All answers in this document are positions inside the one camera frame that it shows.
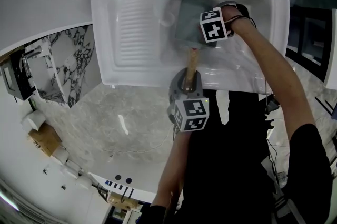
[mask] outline white sink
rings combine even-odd
[[[227,0],[216,0],[218,3]],[[245,5],[258,30],[285,55],[289,0],[234,0]],[[171,0],[178,17],[181,0]],[[91,0],[95,42],[103,83],[168,87],[186,67],[187,48],[174,38],[175,25],[163,27],[154,0]],[[265,93],[262,72],[238,36],[200,52],[204,88]]]

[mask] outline hand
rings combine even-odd
[[[242,14],[240,13],[238,9],[230,5],[226,5],[222,7],[221,12],[222,12],[222,17],[225,22],[230,20],[234,16],[242,16]]]
[[[224,21],[230,20],[234,16],[242,16],[241,12],[235,8],[234,6],[226,5],[221,8],[222,17]],[[235,31],[237,34],[241,34],[242,31],[245,31],[246,28],[249,28],[251,25],[250,21],[245,19],[236,19],[235,21],[231,23],[225,24],[226,28],[229,28],[230,30]]]

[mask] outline black and white fiducial marker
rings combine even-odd
[[[209,115],[208,98],[175,101],[174,118],[181,132],[203,129]]]
[[[221,8],[200,14],[200,26],[206,43],[228,39],[225,23],[221,15]]]

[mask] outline cardboard box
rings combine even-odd
[[[124,202],[121,202],[122,195],[117,193],[110,193],[108,202],[111,203],[114,207],[121,208],[124,210],[130,210],[130,208],[137,208],[138,201],[135,199],[129,199],[124,197]]]
[[[39,130],[32,129],[29,136],[40,146],[40,149],[47,155],[51,156],[58,146],[62,143],[55,129],[43,123]]]

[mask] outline wooden handle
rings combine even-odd
[[[199,60],[199,49],[189,49],[189,62],[187,65],[187,73],[185,77],[184,90],[189,91],[192,87],[196,66]]]

